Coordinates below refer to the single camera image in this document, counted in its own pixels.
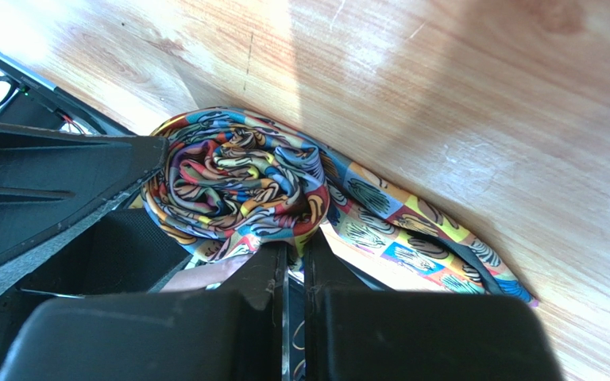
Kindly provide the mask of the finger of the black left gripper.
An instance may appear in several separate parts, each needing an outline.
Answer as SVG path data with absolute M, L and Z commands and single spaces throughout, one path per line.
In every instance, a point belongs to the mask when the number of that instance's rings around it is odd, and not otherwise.
M 0 124 L 0 266 L 159 171 L 161 137 Z
M 42 302 L 156 292 L 190 260 L 145 210 L 108 213 L 0 296 L 0 367 L 21 326 Z

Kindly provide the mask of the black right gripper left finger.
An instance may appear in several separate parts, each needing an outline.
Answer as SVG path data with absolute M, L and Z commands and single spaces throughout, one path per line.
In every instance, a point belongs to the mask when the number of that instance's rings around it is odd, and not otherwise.
M 43 302 L 0 380 L 279 380 L 287 252 L 263 246 L 211 291 Z

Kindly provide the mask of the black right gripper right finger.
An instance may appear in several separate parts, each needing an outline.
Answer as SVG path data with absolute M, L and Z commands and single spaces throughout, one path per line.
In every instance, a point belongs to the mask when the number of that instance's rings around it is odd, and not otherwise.
M 539 319 L 507 296 L 375 291 L 323 233 L 304 250 L 309 380 L 560 380 Z

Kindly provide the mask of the colourful patterned tie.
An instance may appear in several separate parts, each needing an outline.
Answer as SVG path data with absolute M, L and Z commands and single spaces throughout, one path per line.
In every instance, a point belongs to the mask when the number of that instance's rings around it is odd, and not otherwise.
M 141 188 L 153 221 L 196 260 L 251 256 L 269 242 L 305 245 L 322 224 L 347 244 L 462 294 L 537 299 L 485 242 L 426 199 L 287 125 L 212 107 L 154 131 L 169 147 Z

